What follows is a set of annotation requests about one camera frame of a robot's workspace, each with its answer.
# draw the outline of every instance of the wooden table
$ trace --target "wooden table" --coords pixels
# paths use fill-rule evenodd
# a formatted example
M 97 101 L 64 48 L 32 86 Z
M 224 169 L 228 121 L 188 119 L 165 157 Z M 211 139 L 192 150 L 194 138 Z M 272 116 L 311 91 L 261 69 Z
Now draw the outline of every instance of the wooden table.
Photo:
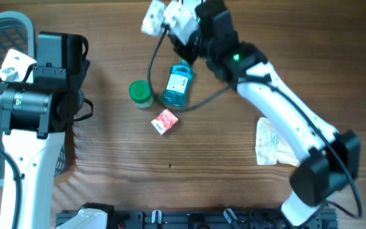
M 226 92 L 182 115 L 163 137 L 150 124 L 160 108 L 139 110 L 130 100 L 128 87 L 146 78 L 158 40 L 140 32 L 148 4 L 0 5 L 0 11 L 27 14 L 37 32 L 82 34 L 90 42 L 83 91 L 95 113 L 77 123 L 67 139 L 71 166 L 55 180 L 52 224 L 57 212 L 85 202 L 164 211 L 279 206 L 290 194 L 294 168 L 257 165 L 255 124 L 261 114 L 239 95 Z M 339 224 L 366 228 L 366 2 L 229 1 L 227 6 L 240 39 L 257 45 L 312 110 L 361 137 L 357 186 L 365 215 L 356 221 L 339 212 Z M 155 91 L 164 89 L 169 67 L 178 61 L 165 41 L 152 70 Z M 225 86 L 202 60 L 194 71 L 192 103 Z M 349 188 L 334 199 L 355 210 Z

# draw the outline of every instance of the blue bottle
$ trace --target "blue bottle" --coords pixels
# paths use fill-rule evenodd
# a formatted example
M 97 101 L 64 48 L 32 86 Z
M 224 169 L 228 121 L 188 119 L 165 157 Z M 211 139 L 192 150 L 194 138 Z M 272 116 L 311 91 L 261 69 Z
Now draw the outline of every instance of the blue bottle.
M 163 103 L 177 107 L 185 106 L 192 79 L 193 70 L 185 60 L 181 60 L 179 64 L 172 65 L 168 84 L 163 91 Z

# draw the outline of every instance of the small box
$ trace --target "small box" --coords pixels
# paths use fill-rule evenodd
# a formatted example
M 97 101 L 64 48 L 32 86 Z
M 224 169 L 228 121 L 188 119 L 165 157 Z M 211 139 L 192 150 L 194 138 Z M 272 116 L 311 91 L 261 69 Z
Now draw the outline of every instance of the small box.
M 165 109 L 160 113 L 158 117 L 152 120 L 152 125 L 156 128 L 160 135 L 163 135 L 168 131 L 173 125 L 177 123 L 179 119 L 169 111 Z

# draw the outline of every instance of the bottle label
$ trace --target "bottle label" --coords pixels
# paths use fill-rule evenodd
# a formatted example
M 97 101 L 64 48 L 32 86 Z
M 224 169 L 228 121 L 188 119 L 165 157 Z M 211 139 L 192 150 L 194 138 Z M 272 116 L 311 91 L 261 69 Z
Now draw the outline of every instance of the bottle label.
M 186 90 L 188 81 L 189 78 L 187 77 L 179 76 L 178 74 L 171 74 L 166 89 L 183 94 L 184 91 Z

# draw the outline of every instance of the white packet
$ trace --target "white packet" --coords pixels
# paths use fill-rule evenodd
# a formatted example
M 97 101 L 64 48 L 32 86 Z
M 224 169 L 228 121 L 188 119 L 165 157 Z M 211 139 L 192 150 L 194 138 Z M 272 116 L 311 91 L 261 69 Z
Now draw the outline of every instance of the white packet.
M 280 136 L 267 118 L 259 118 L 255 142 L 258 165 L 275 165 L 276 162 L 298 167 L 292 148 L 285 138 Z

